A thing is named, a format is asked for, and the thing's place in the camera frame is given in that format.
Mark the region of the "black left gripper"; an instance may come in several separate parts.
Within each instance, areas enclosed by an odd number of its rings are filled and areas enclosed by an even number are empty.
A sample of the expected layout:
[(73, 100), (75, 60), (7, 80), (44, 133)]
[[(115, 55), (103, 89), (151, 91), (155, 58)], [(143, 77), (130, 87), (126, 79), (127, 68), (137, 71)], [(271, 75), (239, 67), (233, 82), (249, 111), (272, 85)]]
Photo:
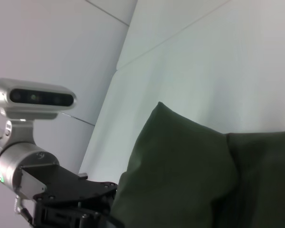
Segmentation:
[(34, 228), (123, 228), (110, 215), (117, 184), (94, 182), (53, 164), (25, 167), (19, 193), (35, 200)]

